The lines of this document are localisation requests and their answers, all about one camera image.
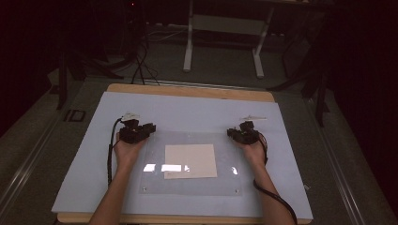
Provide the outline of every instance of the dark floor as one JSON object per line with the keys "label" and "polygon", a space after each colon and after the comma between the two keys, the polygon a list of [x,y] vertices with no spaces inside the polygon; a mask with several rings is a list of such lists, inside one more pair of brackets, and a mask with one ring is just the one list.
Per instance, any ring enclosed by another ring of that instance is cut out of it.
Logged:
{"label": "dark floor", "polygon": [[[265,91],[266,87],[286,81],[282,37],[267,38],[261,53],[266,78],[258,80],[250,48],[200,39],[194,42],[191,72],[183,72],[185,42],[184,33],[181,34],[149,43],[145,63],[161,85],[219,85]],[[161,34],[150,36],[151,39],[163,37]],[[53,224],[55,214],[51,208],[57,190],[101,94],[110,83],[130,83],[136,68],[134,64],[117,69],[117,74],[125,76],[123,81],[104,78],[88,69],[84,82],[70,83],[69,101],[63,111],[55,110],[57,96],[46,94],[2,137],[2,192],[32,149],[41,148],[42,154],[0,223]],[[150,78],[148,70],[144,69],[144,76]],[[156,84],[151,79],[146,83]],[[300,95],[301,87],[302,83],[298,83],[273,95],[280,105],[303,183],[308,187],[307,195],[314,214],[312,224],[398,224],[333,99],[333,93],[328,91],[326,103],[329,112],[324,113],[325,127],[321,128],[314,120],[312,100]],[[86,118],[81,123],[64,122],[62,119],[68,109],[86,111]],[[54,129],[46,131],[50,124],[55,124]],[[41,137],[46,132],[48,137]]]}

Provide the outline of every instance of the paper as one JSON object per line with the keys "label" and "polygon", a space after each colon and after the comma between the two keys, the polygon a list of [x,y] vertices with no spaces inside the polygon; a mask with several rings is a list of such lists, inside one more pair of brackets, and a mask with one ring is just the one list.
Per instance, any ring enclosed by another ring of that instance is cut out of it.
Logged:
{"label": "paper", "polygon": [[213,144],[166,145],[164,179],[217,177]]}

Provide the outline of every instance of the table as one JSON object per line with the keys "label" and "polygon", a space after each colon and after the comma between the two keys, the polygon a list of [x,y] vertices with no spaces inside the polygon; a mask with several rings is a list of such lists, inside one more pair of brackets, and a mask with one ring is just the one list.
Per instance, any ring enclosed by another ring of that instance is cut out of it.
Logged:
{"label": "table", "polygon": [[[250,101],[274,102],[271,93],[242,90],[225,90],[173,86],[142,86],[129,84],[111,84],[108,92],[135,93],[146,95],[165,95],[178,97],[238,99]],[[58,213],[58,220],[66,223],[87,222],[90,213]],[[298,219],[300,224],[310,219]],[[122,215],[121,222],[127,223],[200,223],[200,224],[254,224],[260,223],[260,217],[203,217],[203,216],[167,216],[167,215]]]}
{"label": "table", "polygon": [[[296,1],[296,0],[263,0],[265,3],[272,4],[290,4],[290,5],[310,5],[308,0]],[[192,59],[192,32],[193,29],[227,32],[245,35],[259,36],[257,46],[253,49],[253,61],[256,71],[256,76],[259,79],[264,78],[264,71],[261,65],[260,52],[263,47],[264,40],[267,36],[269,24],[272,19],[274,12],[274,6],[271,6],[268,11],[268,15],[265,21],[257,20],[244,20],[236,18],[225,18],[218,16],[207,16],[198,15],[193,13],[193,0],[190,0],[190,11],[188,19],[188,43],[185,51],[184,67],[185,72],[191,71],[191,59]]]}

